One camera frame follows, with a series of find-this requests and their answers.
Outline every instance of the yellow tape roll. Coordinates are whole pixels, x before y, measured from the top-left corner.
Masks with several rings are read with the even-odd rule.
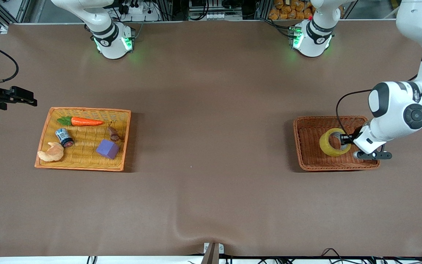
[[[320,148],[322,149],[323,153],[327,154],[331,157],[338,157],[342,154],[345,154],[349,151],[351,148],[351,144],[342,145],[341,149],[334,149],[331,145],[328,139],[331,135],[337,135],[338,138],[340,138],[341,134],[344,134],[345,132],[341,128],[332,128],[328,130],[325,134],[320,137]]]

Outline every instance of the orange carrot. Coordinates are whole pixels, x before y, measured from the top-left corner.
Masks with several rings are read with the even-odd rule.
[[[74,125],[81,127],[84,125],[102,125],[104,122],[100,120],[87,119],[82,117],[62,117],[57,119],[62,125]]]

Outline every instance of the robot logo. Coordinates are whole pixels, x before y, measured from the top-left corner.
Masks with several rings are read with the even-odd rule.
[[[102,46],[104,46],[104,47],[108,47],[108,46],[110,45],[110,43],[108,43],[108,41],[107,41],[107,40],[101,40],[101,41],[100,41],[100,44],[101,44]]]

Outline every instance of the blue can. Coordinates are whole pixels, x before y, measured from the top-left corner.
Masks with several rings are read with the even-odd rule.
[[[60,128],[57,131],[55,131],[55,135],[58,137],[63,147],[70,147],[74,144],[73,139],[67,133],[67,130],[65,128]]]

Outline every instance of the orange wicker basket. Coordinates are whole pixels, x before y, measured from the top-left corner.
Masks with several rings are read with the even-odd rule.
[[[102,120],[98,126],[63,126],[57,119],[63,116],[84,117]],[[37,151],[46,151],[48,142],[59,142],[55,131],[61,127],[67,129],[74,140],[74,145],[64,149],[64,156],[59,161],[45,162],[38,155],[35,159],[36,168],[45,169],[85,169],[88,171],[121,172],[124,168],[126,147],[128,142],[130,110],[102,109],[85,107],[52,107],[50,108],[40,137]],[[124,140],[116,142],[119,146],[115,159],[102,157],[96,148],[103,139],[110,140],[107,126],[114,127]]]
[[[368,119],[360,115],[344,115],[340,117],[347,133],[363,125]],[[360,160],[353,156],[358,151],[354,144],[351,149],[339,157],[330,157],[320,149],[320,137],[333,127],[340,127],[335,116],[298,117],[294,120],[294,138],[296,141],[297,158],[300,167],[305,171],[356,171],[362,169],[376,169],[380,165],[378,160]],[[330,145],[335,149],[340,147],[340,141],[330,137]]]

